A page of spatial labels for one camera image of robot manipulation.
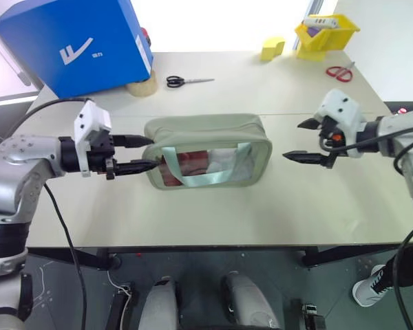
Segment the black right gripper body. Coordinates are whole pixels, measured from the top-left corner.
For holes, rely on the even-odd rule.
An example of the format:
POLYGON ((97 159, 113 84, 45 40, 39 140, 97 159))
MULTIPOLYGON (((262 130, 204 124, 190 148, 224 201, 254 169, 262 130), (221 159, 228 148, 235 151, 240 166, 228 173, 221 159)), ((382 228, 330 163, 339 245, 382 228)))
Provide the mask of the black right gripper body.
POLYGON ((337 128, 337 122, 328 116, 324 117, 319 133, 319 144, 323 150, 327 149, 328 155, 324 157, 322 165, 331 169, 338 157, 346 157, 346 151, 330 151, 346 145, 344 134, 337 128))

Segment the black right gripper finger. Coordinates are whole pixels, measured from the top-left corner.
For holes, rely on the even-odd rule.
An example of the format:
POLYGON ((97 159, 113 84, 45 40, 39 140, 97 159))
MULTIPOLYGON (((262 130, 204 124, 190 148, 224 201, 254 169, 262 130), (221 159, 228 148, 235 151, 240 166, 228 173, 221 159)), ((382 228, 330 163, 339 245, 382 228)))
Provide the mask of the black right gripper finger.
POLYGON ((297 127, 301 129, 319 130, 321 128, 321 122, 315 118, 309 118, 299 123, 297 127))
POLYGON ((329 157, 321 153, 309 153, 308 151, 289 151, 283 156, 291 161, 300 164, 317 164, 320 166, 329 166, 329 157))

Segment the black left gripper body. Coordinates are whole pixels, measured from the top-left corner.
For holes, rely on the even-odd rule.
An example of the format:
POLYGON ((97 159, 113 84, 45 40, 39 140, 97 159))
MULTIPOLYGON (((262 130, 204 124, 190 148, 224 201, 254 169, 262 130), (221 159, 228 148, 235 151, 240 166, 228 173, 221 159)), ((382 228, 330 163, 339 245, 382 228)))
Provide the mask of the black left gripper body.
POLYGON ((102 132, 91 144, 87 152, 89 170, 105 174, 107 180, 115 178, 116 160, 114 159, 113 137, 106 131, 102 132))

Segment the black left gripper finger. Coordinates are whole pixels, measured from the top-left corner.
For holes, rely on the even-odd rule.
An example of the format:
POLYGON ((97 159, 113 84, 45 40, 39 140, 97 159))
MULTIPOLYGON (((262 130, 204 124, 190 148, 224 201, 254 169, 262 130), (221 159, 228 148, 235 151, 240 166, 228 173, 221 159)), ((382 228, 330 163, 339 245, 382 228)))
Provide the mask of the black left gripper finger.
POLYGON ((150 171, 157 166, 157 161, 149 159, 137 159, 125 163, 116 163, 114 165, 114 174, 115 176, 136 175, 150 171))
POLYGON ((140 148, 153 144, 154 141, 142 135, 112 135, 113 145, 115 147, 140 148))

